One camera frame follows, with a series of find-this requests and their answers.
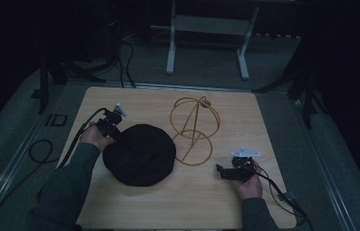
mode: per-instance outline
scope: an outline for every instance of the black cable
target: black cable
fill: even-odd
[[[266,180],[270,183],[270,194],[271,194],[273,200],[275,201],[275,203],[276,203],[279,207],[281,207],[283,210],[285,210],[286,212],[288,212],[288,213],[290,213],[290,214],[292,214],[292,215],[294,215],[294,216],[296,216],[296,217],[304,218],[304,219],[309,223],[309,226],[310,226],[311,230],[314,230],[314,229],[313,229],[312,222],[311,222],[310,219],[308,218],[307,214],[300,208],[300,206],[297,204],[296,201],[295,201],[295,203],[292,202],[290,199],[288,199],[288,197],[286,197],[286,195],[285,195],[283,192],[280,191],[280,189],[278,188],[278,186],[273,182],[273,180],[270,179],[268,173],[267,173],[263,168],[258,167],[258,168],[260,168],[262,171],[264,171],[267,176],[265,176],[265,175],[257,172],[256,170],[252,170],[252,169],[250,169],[249,167],[246,167],[246,166],[244,165],[244,163],[241,163],[241,160],[240,160],[240,166],[241,166],[241,167],[244,167],[244,168],[247,169],[248,171],[253,172],[253,173],[257,174],[258,176],[261,176],[262,178],[266,179]],[[297,215],[297,214],[295,214],[295,213],[291,213],[290,211],[288,211],[287,209],[285,209],[283,206],[281,206],[281,205],[276,201],[276,199],[275,199],[275,197],[273,196],[273,193],[272,193],[272,187],[274,187],[274,188],[276,189],[276,191],[277,191],[278,194],[283,198],[283,200],[285,200],[294,210],[296,210],[296,211],[298,211],[298,212],[300,213],[300,216]]]
[[[36,146],[36,144],[38,144],[39,142],[46,142],[49,144],[49,150],[48,150],[48,153],[47,155],[45,156],[45,158],[40,161],[40,160],[37,160],[34,156],[33,156],[33,147]],[[30,148],[29,148],[29,156],[30,158],[36,162],[36,163],[39,163],[38,166],[36,166],[30,173],[28,173],[23,179],[21,179],[21,181],[14,186],[14,188],[12,188],[9,192],[7,192],[6,196],[2,199],[2,201],[0,202],[0,209],[1,207],[4,205],[4,203],[6,202],[6,200],[10,197],[10,195],[12,195],[15,190],[18,189],[18,187],[20,187],[22,184],[24,184],[24,182],[30,178],[42,165],[44,164],[50,164],[50,163],[54,163],[54,162],[57,162],[59,160],[59,158],[56,158],[54,160],[50,160],[48,161],[48,158],[51,156],[51,153],[52,153],[52,150],[53,150],[53,144],[51,143],[51,141],[49,140],[39,140],[39,141],[35,141],[33,142],[31,145],[30,145]]]
[[[117,61],[118,61],[119,66],[120,66],[120,84],[124,88],[124,85],[123,85],[123,73],[125,73],[126,76],[128,77],[128,80],[129,80],[129,83],[130,83],[131,87],[133,89],[135,89],[136,88],[135,82],[133,81],[133,79],[132,79],[132,77],[130,76],[130,73],[129,73],[129,63],[132,60],[132,57],[133,57],[133,54],[134,54],[134,49],[133,49],[133,46],[130,43],[128,43],[128,42],[126,42],[124,40],[122,41],[122,43],[130,47],[131,54],[129,56],[129,59],[128,59],[125,67],[123,67],[122,59],[120,57],[117,58]]]
[[[88,119],[85,123],[82,124],[81,128],[78,130],[77,134],[75,135],[74,139],[72,140],[72,143],[71,145],[69,146],[68,148],[68,151],[65,153],[65,156],[63,158],[63,160],[61,161],[61,163],[58,165],[57,169],[60,168],[60,167],[63,167],[66,162],[68,161],[69,159],[69,156],[71,155],[72,153],[72,150],[74,149],[75,147],[75,144],[78,142],[78,139],[79,137],[81,136],[81,134],[85,131],[85,127],[87,127],[87,125],[90,123],[90,121],[100,112],[100,111],[106,111],[107,109],[106,108],[101,108],[101,109],[98,109],[96,110],[96,112],[94,112]]]

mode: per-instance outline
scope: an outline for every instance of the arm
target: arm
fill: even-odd
[[[42,186],[39,205],[29,214],[29,230],[74,230],[95,162],[100,152],[113,142],[102,137],[95,126],[82,134],[69,164],[53,172]]]
[[[256,171],[261,173],[261,168],[254,161]],[[270,210],[262,198],[262,183],[257,174],[247,182],[231,181],[242,201],[243,230],[245,231],[268,231],[279,230],[275,221],[270,216]]]

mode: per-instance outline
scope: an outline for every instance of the wooden table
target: wooden table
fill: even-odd
[[[241,147],[259,150],[254,158],[270,178],[285,192],[285,185],[270,144],[258,103],[252,93],[204,90],[152,90],[89,88],[72,126],[62,157],[80,126],[98,109],[112,110],[120,103],[127,117],[118,124],[120,131],[146,123],[176,135],[170,124],[174,103],[183,97],[206,96],[219,113],[219,130],[210,138],[213,153],[203,165],[191,167],[176,162],[170,176],[151,187],[129,187],[118,182],[100,157],[93,170],[90,191],[78,223],[98,229],[237,229],[241,228],[240,201],[228,181],[219,178],[216,164],[231,167],[231,152]],[[173,113],[175,126],[184,124],[193,105],[184,104]],[[216,121],[208,109],[198,113],[197,129],[211,134]],[[186,152],[191,140],[174,139],[177,155]],[[187,161],[198,162],[209,154],[207,141],[199,141]],[[276,224],[292,228],[296,219],[279,208],[270,196],[265,180],[264,198]]]

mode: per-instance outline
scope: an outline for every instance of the person's right hand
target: person's right hand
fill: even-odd
[[[259,167],[258,163],[255,161],[253,161],[253,163],[256,166],[256,172],[261,173],[261,168]],[[253,197],[262,197],[262,183],[259,179],[259,175],[257,174],[253,175],[245,183],[238,180],[231,180],[231,184],[237,190],[241,200]]]
[[[92,143],[98,147],[100,151],[103,151],[109,144],[115,143],[116,141],[110,137],[102,137],[95,123],[91,121],[90,127],[82,133],[80,142]]]

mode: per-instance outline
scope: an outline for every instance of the white metal stand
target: white metal stand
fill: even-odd
[[[226,19],[214,17],[200,17],[189,15],[176,15],[176,1],[171,1],[171,25],[170,25],[170,48],[168,49],[166,73],[172,74],[174,70],[174,57],[176,54],[175,32],[189,31],[200,33],[226,34],[244,36],[244,43],[237,49],[237,57],[240,64],[241,77],[248,79],[248,68],[246,67],[245,51],[248,46],[259,7],[252,11],[250,20]]]

